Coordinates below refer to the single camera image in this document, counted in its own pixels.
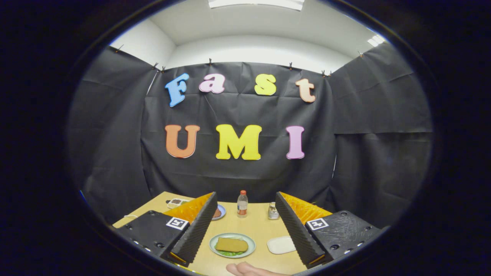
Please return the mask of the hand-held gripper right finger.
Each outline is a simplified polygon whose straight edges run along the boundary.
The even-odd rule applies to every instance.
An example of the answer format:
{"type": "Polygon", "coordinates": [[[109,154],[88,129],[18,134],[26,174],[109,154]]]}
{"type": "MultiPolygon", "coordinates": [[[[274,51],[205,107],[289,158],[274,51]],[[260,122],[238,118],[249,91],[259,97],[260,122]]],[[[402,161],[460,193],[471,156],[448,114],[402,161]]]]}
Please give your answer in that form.
{"type": "Polygon", "coordinates": [[[331,213],[284,192],[276,193],[275,206],[308,269],[350,255],[384,233],[349,211],[331,213]]]}

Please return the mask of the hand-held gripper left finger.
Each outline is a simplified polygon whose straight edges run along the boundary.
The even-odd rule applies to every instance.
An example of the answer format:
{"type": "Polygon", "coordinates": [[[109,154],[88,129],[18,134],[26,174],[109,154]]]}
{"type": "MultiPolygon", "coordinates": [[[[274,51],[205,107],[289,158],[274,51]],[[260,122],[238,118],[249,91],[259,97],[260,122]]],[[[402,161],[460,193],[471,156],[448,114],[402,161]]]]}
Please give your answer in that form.
{"type": "Polygon", "coordinates": [[[149,210],[116,228],[116,232],[149,254],[188,267],[216,209],[217,195],[211,192],[170,211],[149,210]]]}

